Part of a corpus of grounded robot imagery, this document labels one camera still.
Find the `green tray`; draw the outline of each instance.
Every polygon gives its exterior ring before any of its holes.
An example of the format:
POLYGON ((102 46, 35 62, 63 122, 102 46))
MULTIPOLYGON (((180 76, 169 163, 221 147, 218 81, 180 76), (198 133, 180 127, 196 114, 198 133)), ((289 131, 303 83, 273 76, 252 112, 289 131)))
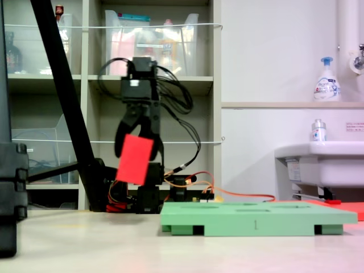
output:
POLYGON ((307 202, 165 202, 160 222, 172 235, 300 236, 342 234, 358 216, 307 202))

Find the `soap dispenser bottle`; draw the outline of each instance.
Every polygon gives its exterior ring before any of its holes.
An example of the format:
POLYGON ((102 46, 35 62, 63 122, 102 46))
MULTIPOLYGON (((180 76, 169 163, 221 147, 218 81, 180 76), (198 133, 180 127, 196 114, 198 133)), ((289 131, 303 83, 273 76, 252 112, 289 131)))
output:
POLYGON ((330 68, 333 59, 325 57, 321 61, 324 63, 325 69, 321 77, 318 78, 313 99, 314 101, 341 101, 341 88, 330 68))

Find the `bottle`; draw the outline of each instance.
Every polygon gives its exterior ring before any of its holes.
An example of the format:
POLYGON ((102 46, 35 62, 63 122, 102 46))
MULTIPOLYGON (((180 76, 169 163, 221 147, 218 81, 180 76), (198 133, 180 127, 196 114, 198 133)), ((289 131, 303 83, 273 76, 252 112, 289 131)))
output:
POLYGON ((322 58, 324 63, 324 72, 318 78, 315 92, 313 93, 314 101, 341 101, 341 88, 334 73, 330 69, 331 57, 322 58))
MULTIPOLYGON (((172 20, 167 19, 163 24, 164 26, 172 26, 172 20)), ((163 40, 162 44, 162 59, 161 66, 167 68, 171 72, 174 70, 174 63, 176 58, 176 41, 171 39, 173 36, 173 28, 172 27, 164 27, 163 28, 163 40)))
POLYGON ((6 43, 6 66, 8 73, 15 73, 22 71, 22 54, 14 45, 14 33, 12 31, 5 31, 6 43))
POLYGON ((55 14, 56 14, 56 21, 58 24, 59 20, 61 19, 61 16, 64 14, 64 7, 62 5, 56 5, 55 14))
POLYGON ((312 140, 313 141, 327 141, 326 123, 320 119, 315 119, 312 124, 312 140))

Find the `red block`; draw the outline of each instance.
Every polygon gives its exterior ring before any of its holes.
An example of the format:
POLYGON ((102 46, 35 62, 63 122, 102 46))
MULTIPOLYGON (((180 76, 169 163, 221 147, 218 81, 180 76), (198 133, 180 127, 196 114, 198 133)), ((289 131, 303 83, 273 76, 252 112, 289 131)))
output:
POLYGON ((121 152, 116 180, 144 185, 152 153, 153 140, 126 135, 121 152))

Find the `black tripod leg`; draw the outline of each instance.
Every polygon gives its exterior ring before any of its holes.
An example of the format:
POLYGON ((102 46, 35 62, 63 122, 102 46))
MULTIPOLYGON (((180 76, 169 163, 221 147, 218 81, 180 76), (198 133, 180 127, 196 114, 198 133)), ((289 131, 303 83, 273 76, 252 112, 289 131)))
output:
MULTIPOLYGON (((11 142, 9 93, 7 85, 6 49, 4 31, 3 1, 0 1, 0 143, 11 142)), ((3 216, 1 213, 2 202, 6 199, 0 194, 0 257, 12 257, 16 253, 16 221, 12 217, 3 216)))
POLYGON ((94 158, 50 0, 31 0, 91 210, 105 211, 104 173, 94 158))

